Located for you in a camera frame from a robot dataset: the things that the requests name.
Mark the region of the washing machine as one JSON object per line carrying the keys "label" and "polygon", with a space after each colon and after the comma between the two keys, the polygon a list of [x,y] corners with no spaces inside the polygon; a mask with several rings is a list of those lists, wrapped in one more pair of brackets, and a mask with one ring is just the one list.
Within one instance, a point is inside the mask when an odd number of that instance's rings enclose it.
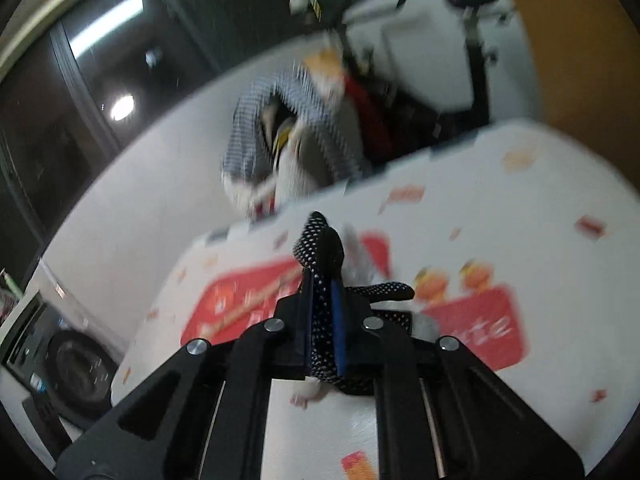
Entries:
{"label": "washing machine", "polygon": [[32,393],[44,393],[58,414],[86,430],[112,408],[118,364],[92,335],[75,330],[39,295],[11,324],[1,364]]}

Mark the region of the black exercise bike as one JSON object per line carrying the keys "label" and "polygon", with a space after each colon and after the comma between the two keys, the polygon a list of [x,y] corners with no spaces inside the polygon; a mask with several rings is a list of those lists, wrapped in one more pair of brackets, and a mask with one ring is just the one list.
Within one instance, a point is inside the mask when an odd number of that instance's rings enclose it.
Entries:
{"label": "black exercise bike", "polygon": [[[337,36],[342,53],[338,56],[346,70],[347,94],[358,114],[363,135],[364,158],[382,167],[411,153],[436,148],[491,124],[489,88],[486,66],[497,62],[497,52],[484,50],[480,21],[494,18],[499,24],[510,20],[512,10],[498,9],[499,0],[444,0],[444,5],[457,15],[464,39],[465,67],[468,72],[471,99],[465,107],[445,110],[438,107],[425,87],[435,90],[445,79],[437,78],[431,68],[442,62],[428,44],[400,60],[390,46],[393,32],[412,32],[420,25],[420,16],[395,18],[410,0],[378,6],[363,14],[346,18],[352,5],[345,0],[340,10],[327,18],[320,6],[313,4],[318,29]],[[380,46],[384,50],[386,70],[376,68],[375,50],[364,49],[357,58],[348,32],[356,27],[382,20]]]}

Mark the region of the wooden chopsticks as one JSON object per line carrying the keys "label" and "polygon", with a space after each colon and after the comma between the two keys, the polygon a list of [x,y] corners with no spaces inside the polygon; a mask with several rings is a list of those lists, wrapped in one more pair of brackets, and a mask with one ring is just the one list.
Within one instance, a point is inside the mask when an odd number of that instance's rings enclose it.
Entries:
{"label": "wooden chopsticks", "polygon": [[301,268],[287,270],[280,276],[280,278],[277,278],[263,288],[250,290],[243,299],[242,304],[233,307],[229,312],[225,313],[220,321],[217,321],[211,326],[204,328],[204,330],[201,330],[201,336],[216,336],[224,328],[234,323],[238,318],[242,318],[244,314],[252,312],[258,308],[265,300],[270,296],[275,295],[282,287],[292,281],[295,281],[296,278],[300,278],[302,273],[303,271]]}

